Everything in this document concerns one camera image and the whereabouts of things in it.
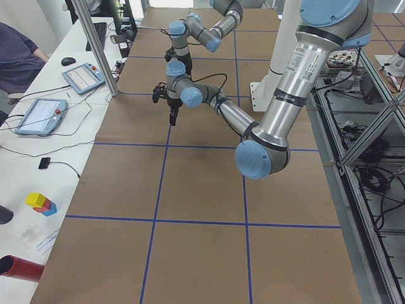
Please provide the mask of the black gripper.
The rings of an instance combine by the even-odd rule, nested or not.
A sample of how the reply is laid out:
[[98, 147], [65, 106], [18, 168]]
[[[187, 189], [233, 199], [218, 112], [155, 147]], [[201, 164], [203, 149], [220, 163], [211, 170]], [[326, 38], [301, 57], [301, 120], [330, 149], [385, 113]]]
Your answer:
[[188, 76], [192, 75], [192, 58], [189, 53], [185, 55], [177, 55], [177, 60], [185, 65], [185, 72]]
[[178, 109], [183, 105], [180, 98], [167, 99], [167, 104], [170, 107], [170, 125], [175, 125], [178, 117]]

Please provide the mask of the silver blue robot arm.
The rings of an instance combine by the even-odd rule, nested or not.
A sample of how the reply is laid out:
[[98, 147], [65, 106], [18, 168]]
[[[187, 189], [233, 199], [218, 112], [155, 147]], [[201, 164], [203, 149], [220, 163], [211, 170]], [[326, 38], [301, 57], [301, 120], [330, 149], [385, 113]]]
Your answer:
[[243, 9], [238, 1], [211, 1], [222, 15], [213, 27], [205, 28], [196, 13], [169, 26], [174, 54], [166, 66], [163, 97], [170, 105], [189, 108], [209, 105], [243, 141], [235, 150], [235, 163], [242, 175], [263, 179], [283, 170], [290, 160], [287, 136], [306, 105], [307, 98], [331, 53], [361, 48], [370, 41], [373, 1], [290, 1], [285, 4], [281, 24], [291, 25], [294, 34], [279, 32], [285, 69], [273, 92], [263, 91], [266, 111], [261, 121], [236, 106], [219, 87], [201, 85], [190, 76], [190, 37], [211, 52], [238, 27]]
[[183, 20], [175, 20], [169, 24], [172, 46], [166, 51], [165, 60], [176, 58], [185, 65], [185, 73], [192, 73], [192, 58], [189, 50], [188, 38], [193, 37], [208, 51], [214, 53], [220, 46], [222, 39], [236, 28], [243, 19], [243, 8], [239, 1], [210, 1], [212, 6], [223, 18], [211, 28], [203, 26], [201, 17], [197, 13], [188, 14]]

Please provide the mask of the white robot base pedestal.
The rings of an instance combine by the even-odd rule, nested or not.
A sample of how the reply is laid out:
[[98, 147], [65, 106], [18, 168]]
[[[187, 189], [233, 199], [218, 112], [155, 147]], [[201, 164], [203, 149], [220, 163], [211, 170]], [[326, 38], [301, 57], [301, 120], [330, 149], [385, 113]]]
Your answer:
[[268, 74], [260, 82], [251, 82], [251, 102], [255, 112], [264, 112], [279, 84], [285, 68], [297, 44], [296, 29], [301, 21], [300, 1], [284, 1], [280, 26], [277, 32], [275, 47], [273, 48]]

